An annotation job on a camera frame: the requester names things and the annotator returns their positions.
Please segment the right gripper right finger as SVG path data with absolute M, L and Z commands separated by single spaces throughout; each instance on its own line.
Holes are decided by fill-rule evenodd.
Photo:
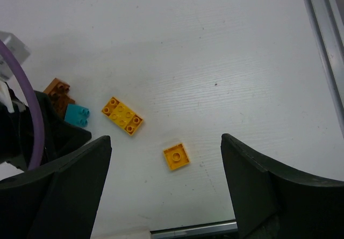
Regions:
M 343 238 L 343 182 L 297 170 L 229 134 L 221 155 L 240 238 Z

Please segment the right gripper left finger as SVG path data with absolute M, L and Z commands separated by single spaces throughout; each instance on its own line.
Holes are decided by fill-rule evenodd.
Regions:
M 1 180 L 1 238 L 90 238 L 111 152 L 102 136 Z

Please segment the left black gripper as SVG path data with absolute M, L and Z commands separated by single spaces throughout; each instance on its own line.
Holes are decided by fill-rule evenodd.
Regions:
M 48 95 L 36 91 L 45 131 L 43 158 L 60 158 L 91 140 L 91 133 L 65 122 L 55 111 Z M 27 171 L 33 150 L 33 125 L 29 108 L 13 100 L 14 112 L 1 104 L 1 163 Z

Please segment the cyan small lego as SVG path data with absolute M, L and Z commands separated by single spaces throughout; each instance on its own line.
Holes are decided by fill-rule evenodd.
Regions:
M 68 104 L 64 120 L 76 127 L 85 128 L 88 125 L 89 116 L 90 111 L 88 108 L 75 104 Z

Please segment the brown long lego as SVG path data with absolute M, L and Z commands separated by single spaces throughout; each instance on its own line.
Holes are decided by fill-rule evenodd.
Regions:
M 69 96 L 70 85 L 66 82 L 54 78 L 44 93 L 48 95 L 57 114 L 64 119 L 69 104 L 75 104 L 75 101 Z

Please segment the yellow long lego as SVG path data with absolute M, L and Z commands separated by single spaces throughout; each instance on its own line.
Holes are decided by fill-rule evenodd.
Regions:
M 136 133 L 144 121 L 141 116 L 115 97 L 111 97 L 102 108 L 102 113 L 130 136 Z

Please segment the yellow small lego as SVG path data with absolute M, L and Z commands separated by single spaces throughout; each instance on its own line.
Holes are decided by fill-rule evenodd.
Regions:
M 174 171 L 190 163 L 189 156 L 182 143 L 163 150 L 163 155 L 170 171 Z

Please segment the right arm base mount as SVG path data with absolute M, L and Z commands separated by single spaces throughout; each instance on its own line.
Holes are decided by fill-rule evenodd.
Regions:
M 238 231 L 235 220 L 151 231 L 152 238 L 182 238 L 222 235 Z

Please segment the aluminium rail right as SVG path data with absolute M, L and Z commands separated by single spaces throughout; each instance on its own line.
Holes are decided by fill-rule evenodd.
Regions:
M 343 0 L 304 0 L 343 130 Z

